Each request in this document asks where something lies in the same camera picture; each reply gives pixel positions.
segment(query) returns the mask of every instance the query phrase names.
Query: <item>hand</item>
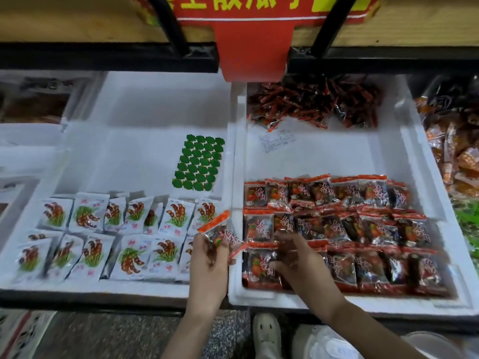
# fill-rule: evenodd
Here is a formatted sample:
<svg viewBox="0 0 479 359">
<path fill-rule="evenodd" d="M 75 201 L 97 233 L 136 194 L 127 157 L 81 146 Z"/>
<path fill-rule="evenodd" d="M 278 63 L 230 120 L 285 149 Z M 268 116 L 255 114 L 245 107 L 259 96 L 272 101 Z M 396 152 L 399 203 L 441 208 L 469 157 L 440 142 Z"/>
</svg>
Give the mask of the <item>hand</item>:
<svg viewBox="0 0 479 359">
<path fill-rule="evenodd" d="M 283 275 L 307 307 L 325 324 L 347 303 L 334 283 L 323 257 L 313 251 L 300 234 L 288 235 L 298 253 L 297 266 L 291 268 L 275 261 L 269 267 Z"/>
<path fill-rule="evenodd" d="M 211 245 L 205 235 L 193 240 L 190 260 L 190 294 L 186 314 L 213 320 L 228 290 L 228 256 L 230 248 L 222 241 L 211 258 Z"/>
</svg>

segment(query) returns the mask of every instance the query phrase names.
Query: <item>styrofoam tray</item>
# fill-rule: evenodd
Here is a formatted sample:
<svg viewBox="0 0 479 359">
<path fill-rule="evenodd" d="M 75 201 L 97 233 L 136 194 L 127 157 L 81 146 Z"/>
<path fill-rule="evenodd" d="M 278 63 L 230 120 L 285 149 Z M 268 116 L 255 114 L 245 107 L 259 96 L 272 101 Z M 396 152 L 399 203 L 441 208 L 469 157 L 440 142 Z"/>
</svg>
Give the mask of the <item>styrofoam tray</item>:
<svg viewBox="0 0 479 359">
<path fill-rule="evenodd" d="M 454 211 L 442 185 L 441 176 L 404 76 L 370 76 L 382 89 L 384 100 L 378 108 L 377 130 L 344 129 L 332 118 L 327 131 L 305 122 L 286 119 L 272 133 L 290 132 L 296 140 L 265 152 L 260 137 L 265 130 L 246 122 L 246 96 L 238 100 L 238 127 L 235 147 L 233 219 L 242 231 L 243 183 L 265 178 L 387 174 L 404 181 L 411 189 L 414 204 L 430 217 L 434 244 L 443 246 L 449 264 L 441 267 L 452 299 L 387 298 L 348 296 L 348 300 L 371 313 L 421 315 L 474 315 L 479 310 L 479 279 Z M 229 301 L 233 305 L 305 309 L 293 294 L 245 289 L 241 284 L 242 259 L 230 268 Z"/>
<path fill-rule="evenodd" d="M 20 83 L 24 77 L 58 78 L 62 80 L 79 78 L 71 93 L 60 124 L 53 123 L 2 123 L 0 124 L 1 146 L 57 146 L 62 141 L 62 132 L 70 120 L 78 114 L 90 99 L 98 94 L 103 82 L 103 72 L 87 71 L 29 71 L 0 70 L 0 81 Z"/>
<path fill-rule="evenodd" d="M 92 105 L 69 122 L 62 147 L 41 179 L 0 255 L 0 289 L 122 293 L 187 298 L 188 285 L 146 281 L 10 285 L 22 232 L 34 228 L 41 199 L 79 191 L 142 191 L 146 196 L 217 197 L 231 206 L 235 140 L 231 84 L 221 74 L 109 72 Z M 224 148 L 212 192 L 176 189 L 174 172 L 187 134 L 222 137 Z"/>
</svg>

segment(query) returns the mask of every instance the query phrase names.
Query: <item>snack bag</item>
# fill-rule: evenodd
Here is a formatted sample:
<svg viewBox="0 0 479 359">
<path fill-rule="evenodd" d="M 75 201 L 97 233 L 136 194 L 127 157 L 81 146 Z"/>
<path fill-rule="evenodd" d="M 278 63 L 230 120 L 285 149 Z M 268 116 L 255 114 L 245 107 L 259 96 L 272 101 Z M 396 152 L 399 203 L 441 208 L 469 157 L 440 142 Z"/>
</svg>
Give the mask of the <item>snack bag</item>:
<svg viewBox="0 0 479 359">
<path fill-rule="evenodd" d="M 12 284 L 24 284 L 43 277 L 51 244 L 52 240 L 46 238 L 25 243 L 18 247 L 16 274 Z"/>
<path fill-rule="evenodd" d="M 356 292 L 356 270 L 354 249 L 328 252 L 331 275 L 341 292 Z"/>
<path fill-rule="evenodd" d="M 339 213 L 338 217 L 341 220 L 341 224 L 346 230 L 347 235 L 349 235 L 354 242 L 360 245 L 368 244 L 362 221 L 359 219 L 359 216 L 355 211 Z"/>
<path fill-rule="evenodd" d="M 458 165 L 463 169 L 479 171 L 479 148 L 467 148 L 458 156 Z"/>
<path fill-rule="evenodd" d="M 359 290 L 363 293 L 390 291 L 386 267 L 377 251 L 372 248 L 356 250 L 356 271 Z"/>
<path fill-rule="evenodd" d="M 110 254 L 113 240 L 110 235 L 91 233 L 88 235 L 80 260 L 70 272 L 69 279 L 91 279 L 98 281 Z"/>
<path fill-rule="evenodd" d="M 122 237 L 120 254 L 110 279 L 143 279 L 153 247 L 152 241 L 152 237 L 143 234 Z"/>
<path fill-rule="evenodd" d="M 128 203 L 124 222 L 119 233 L 122 235 L 142 234 L 154 197 L 133 199 Z"/>
<path fill-rule="evenodd" d="M 417 286 L 414 291 L 421 295 L 447 296 L 443 278 L 437 266 L 436 252 L 422 249 L 410 254 L 411 266 L 415 272 Z"/>
<path fill-rule="evenodd" d="M 249 209 L 266 209 L 268 193 L 265 181 L 249 181 L 244 183 L 244 207 Z"/>
<path fill-rule="evenodd" d="M 393 209 L 412 209 L 411 195 L 406 184 L 399 181 L 387 181 L 387 194 Z"/>
<path fill-rule="evenodd" d="M 126 198 L 113 198 L 108 201 L 105 213 L 104 230 L 118 233 L 123 225 L 123 216 L 126 209 Z"/>
<path fill-rule="evenodd" d="M 46 275 L 48 280 L 63 281 L 78 262 L 84 241 L 74 235 L 65 235 L 57 246 L 52 264 Z"/>
<path fill-rule="evenodd" d="M 368 243 L 373 246 L 398 246 L 400 236 L 394 222 L 388 222 L 375 212 L 359 211 L 359 219 Z"/>
<path fill-rule="evenodd" d="M 195 215 L 191 221 L 190 228 L 188 229 L 189 235 L 195 235 L 198 233 L 198 228 L 202 225 L 211 222 L 213 218 L 218 216 L 218 212 L 221 202 L 214 199 L 200 199 L 196 205 Z"/>
<path fill-rule="evenodd" d="M 290 213 L 275 213 L 273 229 L 275 239 L 281 234 L 295 232 L 295 220 L 293 215 Z"/>
<path fill-rule="evenodd" d="M 252 289 L 281 290 L 279 275 L 269 268 L 269 263 L 277 259 L 273 249 L 248 249 L 248 287 Z"/>
<path fill-rule="evenodd" d="M 427 217 L 423 214 L 393 214 L 398 224 L 401 244 L 406 247 L 426 247 L 431 238 L 426 229 Z"/>
<path fill-rule="evenodd" d="M 375 208 L 389 205 L 386 175 L 358 175 L 358 181 L 365 205 Z"/>
<path fill-rule="evenodd" d="M 148 279 L 175 280 L 178 275 L 182 238 L 161 238 L 153 241 L 148 263 Z"/>
<path fill-rule="evenodd" d="M 102 232 L 109 200 L 108 194 L 76 193 L 69 231 L 85 234 Z"/>
<path fill-rule="evenodd" d="M 296 221 L 299 234 L 301 234 L 305 240 L 327 241 L 321 217 L 298 218 Z"/>
<path fill-rule="evenodd" d="M 48 231 L 43 229 L 30 229 L 22 235 L 22 242 L 38 241 L 40 239 L 51 239 L 52 246 L 56 247 L 62 238 L 63 232 Z"/>
<path fill-rule="evenodd" d="M 39 227 L 57 231 L 67 229 L 68 219 L 73 205 L 72 199 L 43 199 L 42 205 L 45 210 L 40 218 Z"/>
<path fill-rule="evenodd" d="M 356 176 L 331 179 L 336 198 L 345 207 L 358 207 L 364 204 L 364 199 L 359 191 L 359 181 Z"/>
<path fill-rule="evenodd" d="M 165 213 L 159 224 L 159 232 L 168 236 L 185 238 L 195 203 L 168 199 Z"/>
<path fill-rule="evenodd" d="M 279 180 L 266 179 L 269 199 L 268 199 L 268 209 L 273 211 L 288 211 L 292 212 L 288 197 L 289 197 L 289 188 L 288 183 Z"/>
<path fill-rule="evenodd" d="M 159 222 L 163 215 L 163 203 L 153 203 L 143 226 L 143 234 L 154 235 L 159 229 Z"/>
<path fill-rule="evenodd" d="M 244 241 L 240 240 L 236 235 L 235 228 L 231 222 L 230 211 L 228 210 L 225 210 L 211 222 L 200 227 L 198 233 L 206 235 L 215 247 L 218 247 L 223 239 L 228 241 L 230 244 L 230 259 L 246 248 Z"/>
<path fill-rule="evenodd" d="M 178 263 L 178 274 L 176 281 L 189 283 L 190 282 L 190 260 L 193 253 L 193 238 L 186 238 L 183 244 L 183 250 Z"/>
<path fill-rule="evenodd" d="M 274 213 L 269 210 L 243 211 L 244 241 L 271 242 L 273 241 Z"/>
<path fill-rule="evenodd" d="M 313 194 L 316 206 L 327 206 L 339 203 L 331 184 L 331 174 L 316 176 L 306 180 Z"/>
<path fill-rule="evenodd" d="M 351 240 L 341 224 L 341 219 L 337 214 L 331 214 L 322 217 L 324 227 L 324 236 L 329 244 L 335 247 L 353 247 L 355 243 Z"/>
<path fill-rule="evenodd" d="M 406 294 L 409 284 L 409 254 L 402 252 L 384 252 L 387 278 L 393 293 Z"/>
<path fill-rule="evenodd" d="M 284 178 L 289 185 L 291 194 L 290 204 L 303 208 L 314 208 L 313 197 L 309 193 L 307 182 L 304 179 Z"/>
</svg>

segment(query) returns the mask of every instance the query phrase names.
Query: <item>green sticker sheet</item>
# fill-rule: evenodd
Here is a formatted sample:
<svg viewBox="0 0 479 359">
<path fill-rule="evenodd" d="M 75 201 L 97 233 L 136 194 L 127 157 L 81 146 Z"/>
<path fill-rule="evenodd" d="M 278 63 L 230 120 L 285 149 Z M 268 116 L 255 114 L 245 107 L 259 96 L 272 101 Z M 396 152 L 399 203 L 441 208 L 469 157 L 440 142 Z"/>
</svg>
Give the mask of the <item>green sticker sheet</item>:
<svg viewBox="0 0 479 359">
<path fill-rule="evenodd" d="M 225 140 L 220 137 L 187 135 L 172 180 L 174 187 L 211 191 L 215 184 Z"/>
</svg>

